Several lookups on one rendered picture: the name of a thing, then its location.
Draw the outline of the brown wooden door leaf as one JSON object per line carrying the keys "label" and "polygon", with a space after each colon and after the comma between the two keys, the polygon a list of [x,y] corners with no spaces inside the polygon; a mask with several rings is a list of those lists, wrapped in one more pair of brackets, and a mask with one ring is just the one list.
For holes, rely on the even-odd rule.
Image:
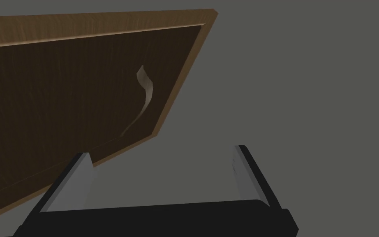
{"label": "brown wooden door leaf", "polygon": [[200,25],[0,47],[0,191],[117,139],[139,114],[144,65],[153,96],[125,133],[148,135]]}

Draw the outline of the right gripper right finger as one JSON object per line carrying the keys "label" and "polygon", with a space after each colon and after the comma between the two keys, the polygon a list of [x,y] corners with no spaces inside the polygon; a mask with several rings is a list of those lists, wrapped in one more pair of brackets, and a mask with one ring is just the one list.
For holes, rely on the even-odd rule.
{"label": "right gripper right finger", "polygon": [[231,165],[239,196],[242,200],[256,199],[273,209],[282,208],[275,193],[245,145],[233,147]]}

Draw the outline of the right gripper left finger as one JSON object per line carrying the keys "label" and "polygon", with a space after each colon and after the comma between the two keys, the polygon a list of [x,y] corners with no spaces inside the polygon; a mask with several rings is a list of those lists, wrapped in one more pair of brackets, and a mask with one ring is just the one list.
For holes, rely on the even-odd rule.
{"label": "right gripper left finger", "polygon": [[73,158],[62,175],[60,182],[53,184],[54,189],[46,193],[40,212],[56,212],[84,209],[86,199],[94,180],[94,166],[89,153],[81,153]]}

